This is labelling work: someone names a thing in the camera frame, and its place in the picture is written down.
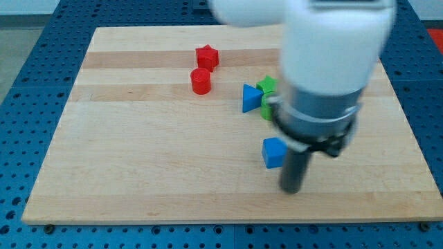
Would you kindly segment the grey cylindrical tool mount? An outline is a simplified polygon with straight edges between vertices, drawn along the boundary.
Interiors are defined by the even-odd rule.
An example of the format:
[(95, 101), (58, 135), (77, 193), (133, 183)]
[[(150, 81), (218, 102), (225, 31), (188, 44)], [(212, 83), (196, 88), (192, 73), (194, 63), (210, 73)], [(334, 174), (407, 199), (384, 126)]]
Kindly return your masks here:
[(296, 151), (341, 151), (354, 138), (361, 109), (361, 87), (319, 93), (282, 81), (273, 125), (288, 148)]

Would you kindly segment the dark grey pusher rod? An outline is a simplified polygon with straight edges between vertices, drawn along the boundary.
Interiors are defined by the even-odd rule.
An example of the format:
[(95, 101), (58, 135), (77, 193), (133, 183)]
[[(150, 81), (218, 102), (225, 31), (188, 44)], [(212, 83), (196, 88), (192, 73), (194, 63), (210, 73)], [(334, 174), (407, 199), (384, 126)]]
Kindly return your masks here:
[(290, 194), (300, 191), (312, 153), (287, 149), (280, 173), (280, 188)]

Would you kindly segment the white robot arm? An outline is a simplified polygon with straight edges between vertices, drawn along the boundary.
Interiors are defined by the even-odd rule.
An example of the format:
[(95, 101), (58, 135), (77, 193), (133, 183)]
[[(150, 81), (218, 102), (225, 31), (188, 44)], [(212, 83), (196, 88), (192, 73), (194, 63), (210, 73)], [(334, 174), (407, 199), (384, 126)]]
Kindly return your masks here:
[(302, 187), (311, 155), (337, 157), (358, 125), (359, 99), (395, 22), (395, 1), (210, 0), (221, 24), (280, 24), (280, 81), (266, 98), (287, 152), (280, 187)]

